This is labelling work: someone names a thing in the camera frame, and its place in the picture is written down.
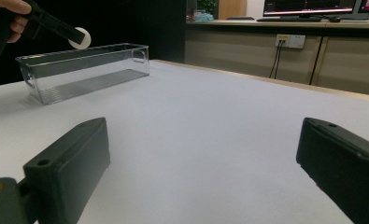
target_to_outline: electrical outlet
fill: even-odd
[[[302,49],[305,43],[304,35],[291,35],[289,40],[289,48]]]
[[[275,43],[275,46],[279,46],[279,41],[283,41],[283,44],[280,42],[280,46],[283,48],[288,48],[290,43],[290,35],[277,35],[277,42]]]

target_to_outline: white table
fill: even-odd
[[[107,120],[111,165],[81,224],[351,223],[295,161],[305,117],[369,140],[369,96],[150,62],[150,76],[54,105],[0,86],[0,177]]]

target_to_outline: white tape roll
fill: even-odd
[[[91,41],[92,41],[91,35],[84,28],[76,27],[76,29],[81,31],[83,34],[85,34],[85,37],[82,40],[82,43],[77,44],[76,42],[73,42],[71,40],[68,40],[68,43],[70,43],[70,45],[73,46],[75,49],[86,49],[91,44]]]

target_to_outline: clear plastic container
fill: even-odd
[[[42,105],[149,75],[149,47],[116,44],[16,58],[30,95]]]

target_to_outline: human hand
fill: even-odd
[[[7,41],[8,43],[14,43],[21,37],[21,33],[24,31],[24,27],[27,24],[27,20],[21,15],[30,13],[32,8],[22,0],[0,0],[0,7],[18,13],[14,21],[10,24],[12,35]]]

